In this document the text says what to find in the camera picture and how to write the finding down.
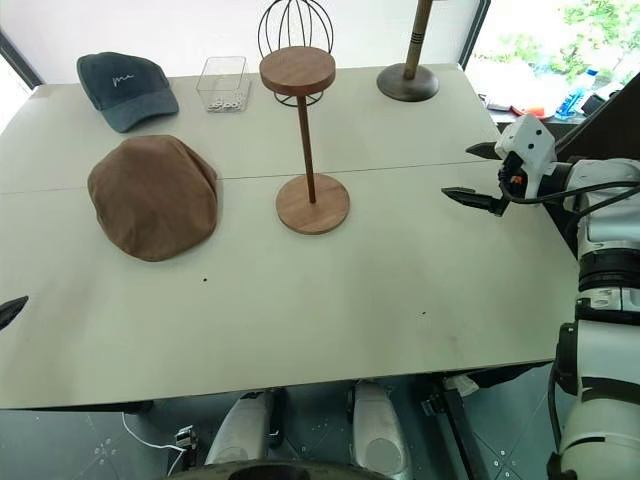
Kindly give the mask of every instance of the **window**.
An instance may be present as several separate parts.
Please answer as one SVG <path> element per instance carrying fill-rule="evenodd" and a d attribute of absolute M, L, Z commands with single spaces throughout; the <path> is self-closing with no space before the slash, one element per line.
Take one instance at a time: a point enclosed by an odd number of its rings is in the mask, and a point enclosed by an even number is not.
<path fill-rule="evenodd" d="M 31 89 L 4 57 L 0 56 L 0 133 L 30 94 Z"/>
<path fill-rule="evenodd" d="M 640 70 L 637 0 L 493 0 L 467 67 L 498 104 L 551 113 L 590 66 L 603 98 Z"/>

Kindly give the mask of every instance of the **white cable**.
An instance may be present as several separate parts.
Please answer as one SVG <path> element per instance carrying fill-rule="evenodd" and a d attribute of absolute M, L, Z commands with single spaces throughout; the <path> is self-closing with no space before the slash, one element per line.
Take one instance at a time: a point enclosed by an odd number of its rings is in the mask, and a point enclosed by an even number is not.
<path fill-rule="evenodd" d="M 151 448 L 157 448 L 159 450 L 165 449 L 165 448 L 169 448 L 171 450 L 175 450 L 176 452 L 180 452 L 178 453 L 178 458 L 176 458 L 175 462 L 173 462 L 173 465 L 171 465 L 171 468 L 169 469 L 169 473 L 167 474 L 167 477 L 169 475 L 171 475 L 171 473 L 173 472 L 173 469 L 175 468 L 175 466 L 178 464 L 178 460 L 180 460 L 182 458 L 182 455 L 185 452 L 184 448 L 180 448 L 180 447 L 176 447 L 175 445 L 155 445 L 153 443 L 149 443 L 149 442 L 145 442 L 144 440 L 142 440 L 139 436 L 137 436 L 135 433 L 133 433 L 131 431 L 131 429 L 129 428 L 129 426 L 127 425 L 126 420 L 124 419 L 124 412 L 122 412 L 122 425 L 124 425 L 124 429 L 129 432 L 129 435 L 131 435 L 133 438 L 135 438 L 136 440 L 138 440 L 140 443 L 142 443 L 143 445 L 146 445 L 147 447 L 151 447 Z"/>
<path fill-rule="evenodd" d="M 173 473 L 173 469 L 176 467 L 176 465 L 178 464 L 178 461 L 182 458 L 182 455 L 184 454 L 184 450 L 182 450 L 179 454 L 178 454 L 178 458 L 176 458 L 176 461 L 173 462 L 173 465 L 171 465 L 171 468 L 169 469 L 169 473 L 167 473 L 167 477 L 170 477 L 171 474 Z"/>

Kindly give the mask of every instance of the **wooden pole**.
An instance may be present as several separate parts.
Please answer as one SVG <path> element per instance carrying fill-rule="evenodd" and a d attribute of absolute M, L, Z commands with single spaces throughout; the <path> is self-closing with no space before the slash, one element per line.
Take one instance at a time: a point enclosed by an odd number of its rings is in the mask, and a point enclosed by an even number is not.
<path fill-rule="evenodd" d="M 411 43 L 409 44 L 409 53 L 407 53 L 407 62 L 404 67 L 404 78 L 406 80 L 413 80 L 416 76 L 416 69 L 420 62 L 420 53 L 422 52 L 424 34 L 427 31 L 427 23 L 429 22 L 432 4 L 433 0 L 418 1 L 416 19 L 414 20 L 413 32 L 411 33 Z"/>
<path fill-rule="evenodd" d="M 296 98 L 298 100 L 298 117 L 300 118 L 302 149 L 304 150 L 304 165 L 307 170 L 307 188 L 309 189 L 309 202 L 316 203 L 316 186 L 313 181 L 313 161 L 311 159 L 311 139 L 309 138 L 309 117 L 307 116 L 307 98 Z"/>

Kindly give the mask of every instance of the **flat cap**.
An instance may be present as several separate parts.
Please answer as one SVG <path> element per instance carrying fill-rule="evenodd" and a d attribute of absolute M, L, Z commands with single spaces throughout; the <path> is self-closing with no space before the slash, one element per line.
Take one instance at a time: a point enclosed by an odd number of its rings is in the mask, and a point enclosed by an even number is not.
<path fill-rule="evenodd" d="M 89 195 L 105 234 L 122 251 L 150 262 L 171 258 L 216 227 L 217 174 L 170 135 L 125 140 L 98 163 Z"/>

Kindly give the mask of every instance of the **plastic container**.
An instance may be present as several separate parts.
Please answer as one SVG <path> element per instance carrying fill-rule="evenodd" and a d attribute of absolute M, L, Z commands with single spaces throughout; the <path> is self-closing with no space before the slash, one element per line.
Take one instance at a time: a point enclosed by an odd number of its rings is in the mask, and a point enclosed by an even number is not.
<path fill-rule="evenodd" d="M 589 68 L 578 77 L 571 87 L 569 94 L 556 110 L 556 118 L 559 118 L 560 120 L 567 120 L 576 114 L 575 110 L 580 104 L 580 101 L 584 98 L 587 92 L 593 88 L 593 84 L 596 81 L 596 75 L 598 75 L 598 71 L 595 68 Z"/>
<path fill-rule="evenodd" d="M 251 81 L 245 75 L 245 65 L 245 57 L 207 59 L 196 87 L 206 111 L 231 113 L 247 108 Z"/>

